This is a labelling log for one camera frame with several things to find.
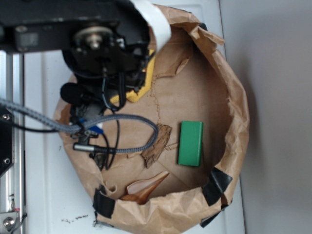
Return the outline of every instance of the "green block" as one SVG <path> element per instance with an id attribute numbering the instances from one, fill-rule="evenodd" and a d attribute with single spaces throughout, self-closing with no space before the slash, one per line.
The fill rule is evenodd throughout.
<path id="1" fill-rule="evenodd" d="M 182 121 L 178 164 L 200 166 L 204 123 Z"/>

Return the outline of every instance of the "white strap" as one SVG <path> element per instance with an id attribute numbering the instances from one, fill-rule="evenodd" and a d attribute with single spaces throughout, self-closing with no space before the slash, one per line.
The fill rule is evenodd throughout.
<path id="1" fill-rule="evenodd" d="M 158 52 L 171 37 L 170 25 L 166 17 L 159 8 L 151 4 L 148 0 L 130 1 L 152 28 L 156 40 L 156 52 Z"/>

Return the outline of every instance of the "gray wall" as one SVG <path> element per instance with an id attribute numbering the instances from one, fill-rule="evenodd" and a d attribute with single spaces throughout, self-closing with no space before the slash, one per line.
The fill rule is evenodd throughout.
<path id="1" fill-rule="evenodd" d="M 312 1 L 220 0 L 227 60 L 249 98 L 247 234 L 312 233 Z"/>

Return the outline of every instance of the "yellow object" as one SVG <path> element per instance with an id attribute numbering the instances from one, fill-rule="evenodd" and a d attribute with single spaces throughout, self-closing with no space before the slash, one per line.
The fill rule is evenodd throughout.
<path id="1" fill-rule="evenodd" d="M 137 102 L 144 94 L 147 93 L 151 89 L 152 79 L 153 79 L 153 71 L 154 71 L 155 57 L 151 59 L 146 68 L 146 77 L 145 77 L 145 85 L 136 93 L 135 91 L 130 91 L 126 93 L 126 98 L 130 102 Z M 116 95 L 111 98 L 111 103 L 119 102 L 119 95 Z"/>

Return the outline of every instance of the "crumpled paper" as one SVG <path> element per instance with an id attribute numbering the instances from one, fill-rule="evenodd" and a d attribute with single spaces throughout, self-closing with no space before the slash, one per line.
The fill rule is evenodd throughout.
<path id="1" fill-rule="evenodd" d="M 105 186 L 117 199 L 111 219 L 99 221 L 135 234 L 178 234 L 200 223 L 230 204 L 239 178 L 249 139 L 247 98 L 239 79 L 217 50 L 224 40 L 202 29 L 191 13 L 158 6 L 172 27 L 172 38 L 157 54 L 152 89 L 138 103 L 126 103 L 120 113 L 144 116 L 173 128 L 168 146 L 158 161 L 146 169 L 140 152 L 117 155 L 110 170 L 98 169 L 88 153 L 73 150 L 75 142 L 61 133 L 64 148 L 82 185 L 93 199 L 95 189 Z M 153 40 L 150 48 L 155 48 Z M 69 122 L 70 105 L 60 99 L 54 119 Z M 204 122 L 203 156 L 198 168 L 177 165 L 179 129 L 182 120 Z M 116 139 L 114 122 L 103 125 L 109 141 Z M 146 143 L 152 130 L 144 124 L 121 121 L 121 148 Z M 105 145 L 103 139 L 92 144 Z M 217 167 L 233 178 L 223 197 L 208 206 L 201 186 Z M 152 192 L 145 205 L 122 201 L 127 185 L 170 175 Z"/>

